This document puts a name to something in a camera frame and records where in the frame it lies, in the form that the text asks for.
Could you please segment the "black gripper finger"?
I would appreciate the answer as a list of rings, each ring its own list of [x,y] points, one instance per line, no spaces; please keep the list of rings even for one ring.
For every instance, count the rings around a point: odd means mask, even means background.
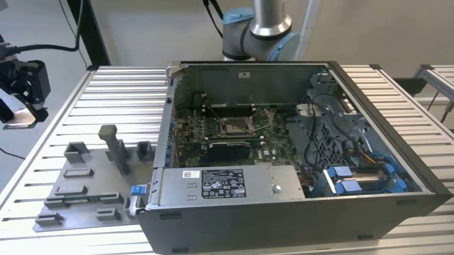
[[[49,116],[44,107],[45,98],[40,93],[28,93],[26,95],[22,93],[18,95],[18,100],[29,111],[34,122],[44,122]]]
[[[2,99],[0,99],[0,121],[1,123],[8,123],[14,119],[14,113],[10,110],[9,106],[4,102]]]

